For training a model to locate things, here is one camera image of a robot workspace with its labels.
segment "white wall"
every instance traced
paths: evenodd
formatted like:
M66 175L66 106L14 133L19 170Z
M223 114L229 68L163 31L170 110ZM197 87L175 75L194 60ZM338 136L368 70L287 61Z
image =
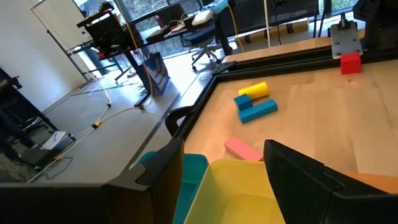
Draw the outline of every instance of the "white wall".
M0 1L0 67L20 76L20 92L44 110L84 79L30 11L34 1Z

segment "yellow block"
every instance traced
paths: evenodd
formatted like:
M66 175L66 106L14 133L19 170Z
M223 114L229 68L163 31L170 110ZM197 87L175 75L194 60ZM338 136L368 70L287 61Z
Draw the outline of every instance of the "yellow block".
M268 86L265 82L261 82L253 86L243 88L239 90L238 93L239 96L247 94L250 96L250 99L255 100L263 96L268 96Z

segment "pink block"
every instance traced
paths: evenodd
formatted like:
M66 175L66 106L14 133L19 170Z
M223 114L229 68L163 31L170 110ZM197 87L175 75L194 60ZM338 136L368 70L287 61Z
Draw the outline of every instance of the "pink block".
M262 154L260 152L236 137L231 137L224 142L224 146L227 151L234 154L234 156L239 159L247 161L260 161L262 159Z

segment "gray metal bracket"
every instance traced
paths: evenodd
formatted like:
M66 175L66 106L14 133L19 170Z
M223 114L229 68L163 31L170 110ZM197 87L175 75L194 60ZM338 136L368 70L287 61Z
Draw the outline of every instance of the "gray metal bracket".
M339 24L330 26L330 34L331 51L334 59L340 59L341 55L353 52L358 52L360 55L363 54L363 48L354 21L346 21L345 16L342 16Z

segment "whiteboard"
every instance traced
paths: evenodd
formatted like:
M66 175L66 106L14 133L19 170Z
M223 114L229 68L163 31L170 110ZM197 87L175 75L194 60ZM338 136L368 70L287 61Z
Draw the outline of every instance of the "whiteboard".
M44 0L32 10L64 50L92 40L84 27L76 26L84 17L73 0Z

